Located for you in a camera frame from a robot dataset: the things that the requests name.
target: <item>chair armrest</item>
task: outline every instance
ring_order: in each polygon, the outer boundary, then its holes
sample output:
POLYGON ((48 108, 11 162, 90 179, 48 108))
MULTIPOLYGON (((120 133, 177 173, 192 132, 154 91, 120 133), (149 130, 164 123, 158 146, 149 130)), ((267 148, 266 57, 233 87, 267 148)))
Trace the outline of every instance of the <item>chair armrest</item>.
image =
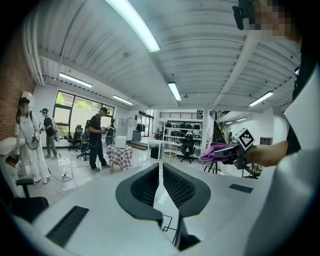
POLYGON ((33 178, 22 178, 16 181, 17 186, 23 186, 23 185, 32 185, 34 183, 33 178))

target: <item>ceiling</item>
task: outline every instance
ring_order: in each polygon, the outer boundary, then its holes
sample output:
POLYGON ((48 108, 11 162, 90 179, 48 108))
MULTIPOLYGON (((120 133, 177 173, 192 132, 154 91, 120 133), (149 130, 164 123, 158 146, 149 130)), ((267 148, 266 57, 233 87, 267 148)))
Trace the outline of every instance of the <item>ceiling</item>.
POLYGON ((291 103, 298 47, 258 36, 249 47, 252 35, 237 29, 232 13, 238 0, 130 3, 160 51, 149 53, 104 0, 45 1, 37 26, 42 73, 57 79, 60 70, 93 84, 93 93, 117 95, 139 109, 261 112, 263 107, 248 105, 268 91, 278 92, 267 105, 286 108, 291 103), (182 101, 175 100, 169 81, 176 82, 182 101))

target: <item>patterned tablecloth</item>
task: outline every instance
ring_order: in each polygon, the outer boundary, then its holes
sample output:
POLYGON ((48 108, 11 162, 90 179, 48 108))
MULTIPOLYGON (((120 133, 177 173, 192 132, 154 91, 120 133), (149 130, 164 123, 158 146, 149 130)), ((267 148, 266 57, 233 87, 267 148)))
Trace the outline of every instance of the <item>patterned tablecloth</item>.
POLYGON ((109 157, 109 164, 120 166, 121 170, 131 169, 132 159, 132 147, 127 146, 126 148, 115 148, 114 146, 108 146, 106 148, 106 154, 109 157))

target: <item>purple cloth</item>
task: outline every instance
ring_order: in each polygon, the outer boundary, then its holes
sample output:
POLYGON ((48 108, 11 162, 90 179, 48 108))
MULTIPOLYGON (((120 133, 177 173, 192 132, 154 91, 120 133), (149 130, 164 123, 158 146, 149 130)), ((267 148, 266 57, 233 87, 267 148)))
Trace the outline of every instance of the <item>purple cloth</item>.
POLYGON ((217 150, 223 150, 227 148, 227 144, 219 143, 219 142, 214 142, 211 143, 210 146, 205 150, 203 155, 200 157, 201 161, 204 163, 209 163, 209 162, 224 162, 229 160, 229 158, 226 157, 215 157, 215 151, 217 150))

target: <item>dark pants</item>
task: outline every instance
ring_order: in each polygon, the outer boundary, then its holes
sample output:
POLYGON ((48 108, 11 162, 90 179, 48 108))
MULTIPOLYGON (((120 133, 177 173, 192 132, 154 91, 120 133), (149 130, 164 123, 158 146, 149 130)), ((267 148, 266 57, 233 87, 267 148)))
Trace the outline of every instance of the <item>dark pants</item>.
POLYGON ((98 138, 97 143, 95 142, 90 142, 90 157, 89 157, 89 162, 90 162, 90 166, 92 169, 96 168, 96 159, 97 159, 97 155, 99 157, 99 160, 101 162, 102 166, 106 166, 107 162, 104 159, 104 152, 102 149, 102 141, 101 138, 98 138))

